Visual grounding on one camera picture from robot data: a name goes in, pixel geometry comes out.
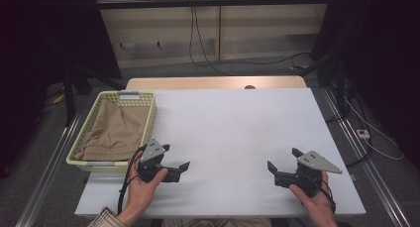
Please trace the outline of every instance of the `wire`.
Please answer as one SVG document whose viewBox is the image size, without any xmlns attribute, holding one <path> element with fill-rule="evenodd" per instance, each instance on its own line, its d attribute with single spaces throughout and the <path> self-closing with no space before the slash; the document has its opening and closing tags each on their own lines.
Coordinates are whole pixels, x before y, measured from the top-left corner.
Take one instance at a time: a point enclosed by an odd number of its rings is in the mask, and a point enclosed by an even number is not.
<svg viewBox="0 0 420 227">
<path fill-rule="evenodd" d="M 194 32 L 194 15 L 195 15 L 195 27 L 196 27 L 198 38 L 199 38 L 199 41 L 200 41 L 201 50 L 203 51 L 204 57 L 205 57 L 205 59 L 207 61 L 206 64 L 199 64 L 196 61 L 194 61 L 194 59 L 192 58 L 191 47 L 192 47 L 192 37 L 193 37 L 193 32 Z M 224 73 L 224 74 L 227 74 L 227 73 L 225 73 L 223 71 L 220 71 L 220 70 L 216 69 L 215 67 L 213 67 L 213 65 L 216 65 L 216 64 L 229 64 L 229 63 L 253 64 L 253 65 L 268 65 L 268 64 L 281 63 L 281 62 L 287 61 L 289 59 L 291 59 L 292 63 L 294 63 L 293 62 L 293 59 L 295 57 L 302 56 L 302 55 L 309 55 L 309 54 L 310 54 L 309 52 L 302 52 L 302 53 L 298 53 L 298 54 L 295 54 L 295 55 L 293 55 L 291 57 L 283 58 L 283 59 L 280 59 L 280 60 L 264 61 L 264 62 L 256 62 L 256 61 L 218 61 L 218 62 L 210 62 L 207 59 L 207 55 L 205 54 L 204 47 L 203 47 L 203 44 L 202 44 L 200 29 L 199 29 L 199 26 L 198 26 L 197 12 L 195 10 L 195 7 L 191 7 L 191 35 L 190 35 L 190 39 L 189 39 L 189 57 L 191 59 L 191 62 L 194 63 L 197 66 L 212 66 L 212 68 L 215 69 L 216 71 L 221 72 L 221 73 Z"/>
<path fill-rule="evenodd" d="M 318 185 L 308 174 L 306 174 L 305 172 L 302 172 L 302 174 L 308 180 L 310 180 L 315 186 L 317 186 L 319 188 L 319 190 L 330 200 L 330 202 L 331 202 L 331 209 L 333 210 L 333 213 L 335 213 L 336 212 L 337 205 L 336 205 L 336 202 L 334 201 L 334 198 L 333 198 L 333 191 L 331 190 L 331 188 L 328 185 L 327 181 L 324 181 L 324 179 L 322 180 L 322 182 L 324 182 L 325 185 L 327 186 L 328 191 L 330 193 L 327 193 L 327 191 L 324 188 L 322 188 L 322 183 L 321 183 L 321 185 Z"/>
<path fill-rule="evenodd" d="M 217 72 L 219 72 L 221 74 L 231 76 L 231 74 L 229 74 L 229 73 L 226 73 L 226 72 L 223 72 L 221 70 L 216 69 L 216 67 L 214 67 L 213 64 L 210 63 L 209 59 L 207 58 L 206 52 L 204 51 L 203 43 L 201 41 L 201 34 L 200 34 L 199 27 L 198 27 L 197 11 L 195 10 L 195 7 L 191 7 L 191 37 L 190 37 L 190 40 L 189 40 L 189 57 L 191 58 L 192 63 L 194 63 L 195 65 L 199 65 L 198 63 L 196 63 L 192 59 L 192 54 L 191 54 L 192 34 L 194 32 L 194 15 L 195 15 L 195 26 L 197 28 L 197 33 L 198 33 L 198 38 L 200 40 L 201 50 L 203 51 L 204 58 L 206 58 L 206 61 L 207 61 L 208 65 L 210 65 L 211 68 L 213 68 L 213 70 L 215 70 L 215 71 L 217 71 Z"/>
<path fill-rule="evenodd" d="M 356 98 L 356 100 L 358 101 L 358 103 L 359 103 L 359 106 L 360 106 L 360 108 L 361 108 L 361 110 L 362 110 L 362 113 L 363 113 L 363 116 L 365 117 L 365 120 L 367 119 L 366 118 L 366 114 L 365 114 L 365 110 L 364 110 L 364 108 L 363 108 L 363 106 L 362 106 L 362 104 L 361 104 L 361 102 L 359 101 L 359 99 L 358 99 L 358 96 L 356 95 L 356 93 L 354 92 L 354 87 L 352 86 L 352 88 L 351 88 L 351 91 L 350 91 L 350 95 L 349 95 L 349 98 L 350 99 L 353 99 L 353 98 Z M 329 120 L 327 120 L 326 122 L 328 123 L 328 122 L 332 122 L 332 121 L 342 121 L 342 120 L 344 120 L 344 119 L 347 119 L 347 117 L 348 117 L 348 115 L 350 114 L 350 111 L 351 111 L 352 109 L 348 109 L 348 112 L 347 112 L 347 114 L 345 114 L 345 116 L 344 117 L 337 117 L 336 119 L 334 119 L 335 117 L 332 117 L 331 119 L 329 119 Z M 368 149 L 367 149 L 367 152 L 360 158 L 360 159 L 358 159 L 358 160 L 356 160 L 356 161 L 354 161 L 354 162 L 352 162 L 352 163 L 350 163 L 350 164 L 347 164 L 346 165 L 346 168 L 350 168 L 350 167 L 352 167 L 352 166 L 355 166 L 355 165 L 358 165 L 358 164 L 361 164 L 361 163 L 363 163 L 363 162 L 366 162 L 368 159 L 370 159 L 370 157 L 371 157 L 371 155 L 373 154 L 373 149 L 371 148 L 371 147 L 368 147 Z"/>
<path fill-rule="evenodd" d="M 357 116 L 359 116 L 359 118 L 362 119 L 362 121 L 364 121 L 368 126 L 370 126 L 371 128 L 373 128 L 374 130 L 376 130 L 380 135 L 382 135 L 383 137 L 385 137 L 388 141 L 390 141 L 392 144 L 394 144 L 397 148 L 399 148 L 399 146 L 393 142 L 389 137 L 387 137 L 386 135 L 384 135 L 382 132 L 380 132 L 378 129 L 376 129 L 373 125 L 371 125 L 368 121 L 366 121 L 356 110 L 355 108 L 352 106 L 352 104 L 349 102 L 349 100 L 345 97 L 347 103 L 349 104 L 350 108 L 356 113 Z"/>
<path fill-rule="evenodd" d="M 383 153 L 383 152 L 379 151 L 377 148 L 375 148 L 375 147 L 374 147 L 374 146 L 372 146 L 370 143 L 368 143 L 367 139 L 364 139 L 364 140 L 365 140 L 365 142 L 367 143 L 367 145 L 368 145 L 369 147 L 371 147 L 373 150 L 377 151 L 378 153 L 380 153 L 381 155 L 383 155 L 383 156 L 385 156 L 385 157 L 387 157 L 387 158 L 390 158 L 390 159 L 392 159 L 392 160 L 396 160 L 396 161 L 402 160 L 402 159 L 404 158 L 404 153 L 402 153 L 402 152 L 401 152 L 401 156 L 400 156 L 399 158 L 395 158 L 395 157 L 389 156 L 389 155 L 387 155 L 387 154 L 385 154 L 385 153 Z"/>
<path fill-rule="evenodd" d="M 316 14 L 316 19 L 318 21 L 318 26 L 319 26 L 319 29 L 321 29 L 321 22 L 319 21 L 319 15 L 318 15 L 318 7 L 317 7 L 317 4 L 314 4 L 314 5 L 315 5 L 315 14 Z"/>
<path fill-rule="evenodd" d="M 128 168 L 127 168 L 127 172 L 126 172 L 126 176 L 124 177 L 124 182 L 123 182 L 123 186 L 121 187 L 121 189 L 120 189 L 120 197 L 118 198 L 118 214 L 120 214 L 121 213 L 121 211 L 123 210 L 123 200 L 124 200 L 124 195 L 126 194 L 126 191 L 127 191 L 127 187 L 129 186 L 129 183 L 130 183 L 130 181 L 132 181 L 135 177 L 137 177 L 137 176 L 134 176 L 133 178 L 131 178 L 129 181 L 127 181 L 128 180 L 128 178 L 129 178 L 129 175 L 130 175 L 130 170 L 131 170 L 131 167 L 133 166 L 133 163 L 134 163 L 134 161 L 135 161 L 135 158 L 136 158 L 136 156 L 137 156 L 137 154 L 143 149 L 143 148 L 145 148 L 146 147 L 146 145 L 147 144 L 145 144 L 144 146 L 141 146 L 141 147 L 139 147 L 134 153 L 133 153 L 133 156 L 132 156 L 132 158 L 130 159 L 130 163 L 129 163 L 129 166 L 128 166 Z"/>
</svg>

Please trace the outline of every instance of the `metal frame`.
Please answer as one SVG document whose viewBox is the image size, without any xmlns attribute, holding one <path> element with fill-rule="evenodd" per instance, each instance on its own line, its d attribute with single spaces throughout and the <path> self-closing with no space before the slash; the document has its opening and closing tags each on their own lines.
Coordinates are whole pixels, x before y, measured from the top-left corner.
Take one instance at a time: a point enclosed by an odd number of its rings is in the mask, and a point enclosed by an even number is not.
<svg viewBox="0 0 420 227">
<path fill-rule="evenodd" d="M 144 1 L 101 1 L 96 3 L 48 2 L 45 6 L 60 9 L 138 9 L 173 7 L 218 7 L 218 6 L 259 6 L 259 5 L 306 5 L 329 4 L 343 0 L 144 0 Z"/>
<path fill-rule="evenodd" d="M 81 116 L 86 110 L 86 105 L 87 104 L 85 104 L 81 111 L 76 114 L 71 124 L 64 128 L 61 138 L 59 139 L 58 144 L 55 146 L 52 157 L 50 158 L 50 161 L 47 164 L 42 177 L 38 181 L 28 203 L 25 205 L 25 208 L 22 211 L 18 222 L 16 223 L 16 227 L 30 227 L 34 225 L 44 200 L 50 191 L 50 187 L 53 183 L 53 178 L 55 177 L 59 164 L 67 154 L 68 148 L 71 145 L 71 138 L 74 136 L 74 133 L 76 132 L 80 122 L 82 122 Z"/>
<path fill-rule="evenodd" d="M 335 105 L 337 102 L 333 93 L 327 91 L 326 88 L 322 88 L 323 94 L 327 103 L 329 104 L 334 115 L 340 116 L 340 111 Z M 367 151 L 365 150 L 364 145 L 359 140 L 355 129 L 350 124 L 349 120 L 344 119 L 339 121 L 340 127 L 342 128 L 345 136 L 349 140 L 350 145 L 352 146 L 353 151 L 356 156 L 360 159 Z M 401 206 L 398 204 L 396 198 L 392 194 L 389 187 L 386 185 L 379 171 L 376 169 L 376 166 L 371 160 L 367 160 L 362 164 L 367 177 L 369 178 L 371 185 L 376 191 L 380 201 L 383 204 L 383 207 L 388 212 L 390 219 L 394 223 L 394 226 L 397 227 L 409 227 L 411 226 L 408 222 L 408 219 L 405 217 Z"/>
</svg>

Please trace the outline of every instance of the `electrical outlet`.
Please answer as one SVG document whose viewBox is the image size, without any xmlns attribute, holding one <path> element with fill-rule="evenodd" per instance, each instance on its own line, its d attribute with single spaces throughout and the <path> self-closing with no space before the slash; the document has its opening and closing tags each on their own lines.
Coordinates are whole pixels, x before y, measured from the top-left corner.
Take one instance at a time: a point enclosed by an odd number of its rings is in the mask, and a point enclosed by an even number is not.
<svg viewBox="0 0 420 227">
<path fill-rule="evenodd" d="M 357 130 L 356 132 L 358 133 L 358 136 L 361 139 L 369 139 L 370 138 L 370 134 L 368 133 L 367 130 Z"/>
</svg>

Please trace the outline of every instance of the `human hand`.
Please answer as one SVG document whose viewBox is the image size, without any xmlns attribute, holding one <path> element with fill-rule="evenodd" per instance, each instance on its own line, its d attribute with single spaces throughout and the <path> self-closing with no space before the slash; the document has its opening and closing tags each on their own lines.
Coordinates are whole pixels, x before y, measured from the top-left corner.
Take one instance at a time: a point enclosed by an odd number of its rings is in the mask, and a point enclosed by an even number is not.
<svg viewBox="0 0 420 227">
<path fill-rule="evenodd" d="M 329 188 L 327 186 L 328 176 L 325 171 L 322 171 L 322 179 L 325 181 L 322 182 L 322 188 L 326 191 L 326 193 L 329 193 Z M 318 191 L 315 196 L 311 198 L 307 196 L 297 185 L 292 184 L 289 189 L 305 206 L 309 218 L 315 226 L 337 226 L 337 222 L 331 208 L 332 203 L 324 193 Z"/>
<path fill-rule="evenodd" d="M 139 152 L 135 162 L 142 156 Z M 139 177 L 135 165 L 131 166 L 129 173 L 129 194 L 126 207 L 117 216 L 117 219 L 125 226 L 132 226 L 152 203 L 155 190 L 167 174 L 167 169 L 160 170 L 150 182 L 144 182 Z"/>
</svg>

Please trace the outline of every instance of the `white wall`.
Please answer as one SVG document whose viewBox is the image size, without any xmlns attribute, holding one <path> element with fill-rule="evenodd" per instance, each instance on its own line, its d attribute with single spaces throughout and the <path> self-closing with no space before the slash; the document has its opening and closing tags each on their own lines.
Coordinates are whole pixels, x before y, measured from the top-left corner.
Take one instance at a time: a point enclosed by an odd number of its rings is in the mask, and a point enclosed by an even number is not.
<svg viewBox="0 0 420 227">
<path fill-rule="evenodd" d="M 310 51 L 325 8 L 326 5 L 241 6 L 198 7 L 196 11 L 206 55 L 209 59 L 228 59 Z M 120 68 L 190 62 L 190 8 L 101 13 Z M 194 60 L 204 60 L 196 31 L 192 54 Z"/>
</svg>

